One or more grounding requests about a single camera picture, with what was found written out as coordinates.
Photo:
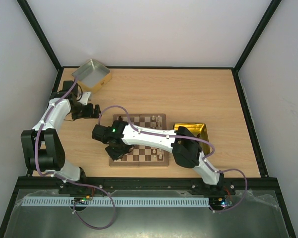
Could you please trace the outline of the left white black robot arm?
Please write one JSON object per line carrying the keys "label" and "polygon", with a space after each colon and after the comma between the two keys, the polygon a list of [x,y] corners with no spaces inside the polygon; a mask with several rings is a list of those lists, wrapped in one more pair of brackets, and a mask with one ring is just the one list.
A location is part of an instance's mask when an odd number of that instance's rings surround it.
{"label": "left white black robot arm", "polygon": [[21,144],[27,169],[40,176],[60,178],[63,182],[83,182],[83,168],[66,160],[65,150],[58,136],[66,117],[72,120],[97,119],[99,105],[89,102],[91,92],[84,92],[77,80],[63,83],[61,91],[51,94],[48,106],[39,122],[21,134]]}

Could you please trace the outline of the wooden chess board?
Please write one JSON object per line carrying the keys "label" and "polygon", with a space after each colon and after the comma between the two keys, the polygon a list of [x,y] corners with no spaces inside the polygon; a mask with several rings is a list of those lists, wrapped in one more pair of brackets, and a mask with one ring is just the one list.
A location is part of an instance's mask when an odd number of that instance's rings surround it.
{"label": "wooden chess board", "polygon": [[[166,114],[130,114],[131,122],[136,126],[166,130]],[[135,145],[134,149],[121,159],[109,160],[111,167],[164,167],[169,165],[169,153],[154,147]]]}

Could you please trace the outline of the gold tin tray with pieces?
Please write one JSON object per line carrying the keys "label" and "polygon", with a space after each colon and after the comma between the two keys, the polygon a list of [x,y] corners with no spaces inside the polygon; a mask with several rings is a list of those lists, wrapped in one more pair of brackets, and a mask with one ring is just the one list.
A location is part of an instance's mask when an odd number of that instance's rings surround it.
{"label": "gold tin tray with pieces", "polygon": [[[187,128],[196,138],[209,141],[207,126],[204,123],[175,123],[173,129],[177,130],[180,126]],[[206,143],[200,142],[200,146],[205,155],[209,155],[211,152],[210,146]]]}

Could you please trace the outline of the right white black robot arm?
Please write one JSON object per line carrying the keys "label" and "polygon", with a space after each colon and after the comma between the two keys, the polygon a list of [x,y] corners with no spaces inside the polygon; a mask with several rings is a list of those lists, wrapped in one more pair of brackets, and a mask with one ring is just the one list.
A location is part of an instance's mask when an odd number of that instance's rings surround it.
{"label": "right white black robot arm", "polygon": [[215,147],[183,126],[177,130],[159,130],[115,120],[111,126],[97,124],[92,139],[107,145],[105,150],[112,160],[120,159],[136,145],[172,153],[177,165],[193,169],[201,176],[210,193],[218,194],[224,188],[224,176],[207,159],[215,152]]}

